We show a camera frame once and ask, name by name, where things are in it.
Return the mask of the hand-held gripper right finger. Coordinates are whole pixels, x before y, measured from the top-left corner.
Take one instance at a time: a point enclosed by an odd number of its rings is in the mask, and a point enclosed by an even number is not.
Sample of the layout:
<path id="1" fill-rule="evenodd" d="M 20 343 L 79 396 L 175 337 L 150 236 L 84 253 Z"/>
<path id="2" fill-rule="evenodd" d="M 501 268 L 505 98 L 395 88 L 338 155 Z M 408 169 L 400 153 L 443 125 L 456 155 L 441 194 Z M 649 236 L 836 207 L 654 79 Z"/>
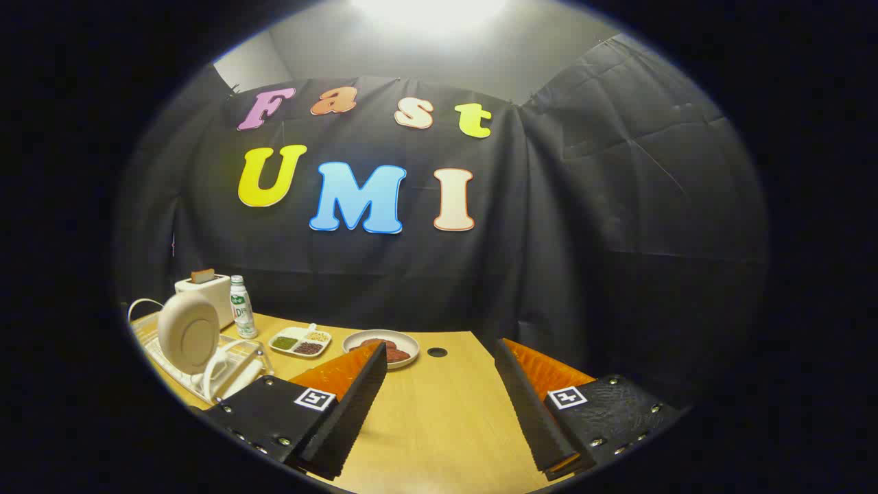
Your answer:
<path id="1" fill-rule="evenodd" d="M 493 359 L 548 480 L 604 469 L 686 414 L 623 375 L 592 377 L 513 340 L 498 340 Z"/>

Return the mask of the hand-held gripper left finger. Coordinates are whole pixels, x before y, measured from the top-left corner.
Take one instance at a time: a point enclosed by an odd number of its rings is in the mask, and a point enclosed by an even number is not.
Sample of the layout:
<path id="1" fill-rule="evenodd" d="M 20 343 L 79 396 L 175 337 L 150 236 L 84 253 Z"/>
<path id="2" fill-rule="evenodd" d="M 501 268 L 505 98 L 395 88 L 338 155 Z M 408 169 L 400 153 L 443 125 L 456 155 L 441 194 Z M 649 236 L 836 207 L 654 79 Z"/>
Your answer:
<path id="1" fill-rule="evenodd" d="M 372 342 L 291 379 L 256 379 L 206 410 L 220 434 L 326 480 L 342 474 L 387 373 L 388 347 Z"/>

